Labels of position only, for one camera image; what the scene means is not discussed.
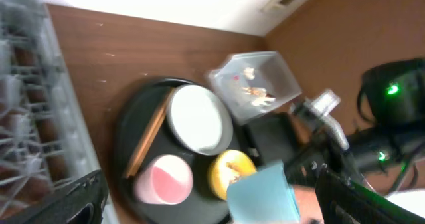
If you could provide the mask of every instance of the dish rack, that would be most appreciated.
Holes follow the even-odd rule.
[[[0,0],[0,219],[100,169],[42,0]],[[104,223],[118,223],[111,200]]]

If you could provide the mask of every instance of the brown table surface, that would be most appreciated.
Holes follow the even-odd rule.
[[[267,50],[265,40],[56,5],[48,8],[119,220],[140,223],[124,209],[110,179],[113,125],[122,106],[149,77],[175,76],[205,84],[207,71],[219,67],[228,54]],[[389,179],[368,179],[378,189],[387,189],[398,172],[394,168]]]

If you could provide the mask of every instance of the brown wall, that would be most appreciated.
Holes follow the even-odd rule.
[[[312,0],[266,36],[303,94],[332,89],[332,115],[351,133],[361,75],[378,64],[425,56],[425,0]]]

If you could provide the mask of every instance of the white plate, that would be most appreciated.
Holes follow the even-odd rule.
[[[220,98],[206,88],[178,87],[167,111],[174,135],[196,153],[216,155],[225,151],[232,141],[232,119]]]

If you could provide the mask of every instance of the green led light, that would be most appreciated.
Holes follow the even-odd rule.
[[[379,161],[385,161],[386,160],[386,155],[383,152],[379,152],[378,153],[378,160]]]
[[[393,95],[396,94],[400,89],[398,88],[397,85],[393,84],[391,85],[389,88],[387,88],[387,95]]]

